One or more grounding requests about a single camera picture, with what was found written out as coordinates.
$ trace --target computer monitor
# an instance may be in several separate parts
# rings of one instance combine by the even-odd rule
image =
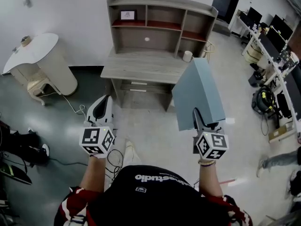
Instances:
[[[260,20],[262,18],[262,15],[257,12],[254,8],[250,7],[248,12],[248,17],[255,22],[256,25],[260,23]]]
[[[301,119],[301,68],[297,65],[285,78],[286,88],[291,98],[297,120]]]
[[[267,38],[272,42],[277,51],[281,53],[285,46],[285,41],[281,38],[281,36],[276,32],[275,29],[269,29],[269,32],[267,33]]]
[[[293,33],[291,28],[283,21],[283,19],[281,19],[277,15],[275,15],[275,17],[273,18],[270,26],[273,26],[277,31],[280,31],[281,36],[285,40],[288,40]]]

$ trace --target wristband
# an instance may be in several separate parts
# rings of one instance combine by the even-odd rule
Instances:
[[[211,165],[213,165],[213,164],[216,164],[216,161],[206,161],[206,162],[204,162],[204,161],[201,161],[201,159],[198,161],[198,163],[202,166],[202,167],[209,167],[209,166],[211,166]]]

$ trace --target small stool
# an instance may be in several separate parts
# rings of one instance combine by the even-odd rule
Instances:
[[[37,100],[40,101],[42,103],[42,105],[45,105],[45,102],[34,95],[34,92],[36,90],[39,90],[42,94],[44,94],[44,91],[41,89],[45,84],[50,85],[55,91],[56,93],[58,93],[59,95],[61,95],[62,93],[54,86],[54,84],[49,80],[49,78],[43,73],[42,70],[40,70],[39,72],[35,73],[28,81],[27,84],[27,91],[30,94],[30,96]]]

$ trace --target jeans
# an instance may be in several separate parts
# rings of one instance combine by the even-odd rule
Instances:
[[[297,153],[298,150],[270,157],[263,161],[262,167],[266,169],[274,166],[287,166],[291,164],[298,165]]]

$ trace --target dark door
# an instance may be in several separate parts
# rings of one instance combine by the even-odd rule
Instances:
[[[218,10],[218,18],[230,23],[238,0],[213,0],[212,6]]]

